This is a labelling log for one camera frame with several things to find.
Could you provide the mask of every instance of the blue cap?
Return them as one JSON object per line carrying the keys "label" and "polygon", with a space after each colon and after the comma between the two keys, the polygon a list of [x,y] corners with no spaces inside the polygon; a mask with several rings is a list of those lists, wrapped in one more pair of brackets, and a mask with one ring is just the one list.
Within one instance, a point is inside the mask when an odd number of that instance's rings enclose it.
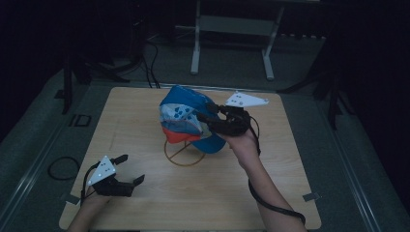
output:
{"label": "blue cap", "polygon": [[208,125],[198,121],[200,112],[211,118],[219,118],[217,113],[208,111],[206,103],[214,103],[207,96],[192,89],[175,85],[160,103],[162,131],[169,143],[189,141],[206,154],[218,152],[225,140],[209,131]]}

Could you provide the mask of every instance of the wooden table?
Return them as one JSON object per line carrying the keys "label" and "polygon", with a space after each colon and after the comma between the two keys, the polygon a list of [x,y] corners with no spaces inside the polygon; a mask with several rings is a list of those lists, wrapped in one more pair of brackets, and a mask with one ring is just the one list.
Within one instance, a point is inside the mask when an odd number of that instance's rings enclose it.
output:
{"label": "wooden table", "polygon": [[[159,120],[159,105],[169,89],[112,89],[72,189],[78,196],[87,169],[103,156],[129,159],[117,166],[117,179],[130,182],[145,174],[145,181],[132,197],[115,197],[97,218],[93,229],[103,230],[253,230],[264,229],[248,178],[233,152],[225,145],[206,155],[198,164],[182,167],[164,154],[165,135]],[[215,103],[233,94],[201,91]],[[279,95],[251,93],[269,99],[264,106],[246,108],[260,126],[262,161],[294,210],[307,218],[306,227],[321,225],[308,179]],[[169,150],[177,144],[168,146]],[[193,147],[178,155],[179,161],[194,157]],[[60,218],[67,228],[79,206],[67,203]]]}

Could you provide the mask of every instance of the gray carpet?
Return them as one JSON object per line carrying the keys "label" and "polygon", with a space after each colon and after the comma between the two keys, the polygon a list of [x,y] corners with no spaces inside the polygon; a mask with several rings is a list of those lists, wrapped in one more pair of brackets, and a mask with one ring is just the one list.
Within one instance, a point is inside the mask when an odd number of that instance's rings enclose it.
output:
{"label": "gray carpet", "polygon": [[[322,44],[312,39],[296,41],[279,38],[271,55],[276,79],[267,81],[258,49],[220,48],[206,43],[201,50],[199,74],[193,76],[190,75],[192,47],[189,43],[160,43],[158,37],[151,41],[159,47],[154,72],[162,86],[178,83],[271,92],[303,79]],[[154,47],[147,46],[145,53],[150,63],[155,55]],[[123,73],[123,77],[132,82],[120,84],[95,76],[90,86],[75,85],[74,105],[66,116],[61,115],[62,101],[53,98],[62,87],[62,76],[59,74],[50,79],[0,146],[2,210],[6,208],[30,163],[38,155],[44,154],[39,176],[23,204],[15,209],[6,231],[61,231],[58,220],[65,205],[65,195],[70,192],[73,181],[51,179],[47,167],[64,156],[82,161],[112,87],[148,86],[142,68]],[[311,96],[313,88],[314,85],[310,85],[294,94],[281,96],[310,186],[313,192],[321,196],[316,203],[322,227],[316,231],[368,229],[343,167],[343,159],[346,158],[351,161],[378,221],[379,230],[373,231],[408,231],[409,217],[400,205],[360,122],[346,113],[338,115],[337,131],[332,131],[324,117],[327,100],[315,101]],[[74,114],[90,115],[90,126],[69,127]],[[61,166],[64,171],[59,174],[66,177],[75,174],[74,166],[68,163]]]}

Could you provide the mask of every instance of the cap brim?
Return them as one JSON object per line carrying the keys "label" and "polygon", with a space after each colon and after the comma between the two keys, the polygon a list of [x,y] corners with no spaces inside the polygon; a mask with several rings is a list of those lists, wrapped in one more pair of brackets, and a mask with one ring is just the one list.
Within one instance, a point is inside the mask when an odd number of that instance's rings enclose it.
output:
{"label": "cap brim", "polygon": [[225,140],[213,133],[210,137],[193,141],[192,145],[206,154],[213,154],[222,149],[225,143]]}

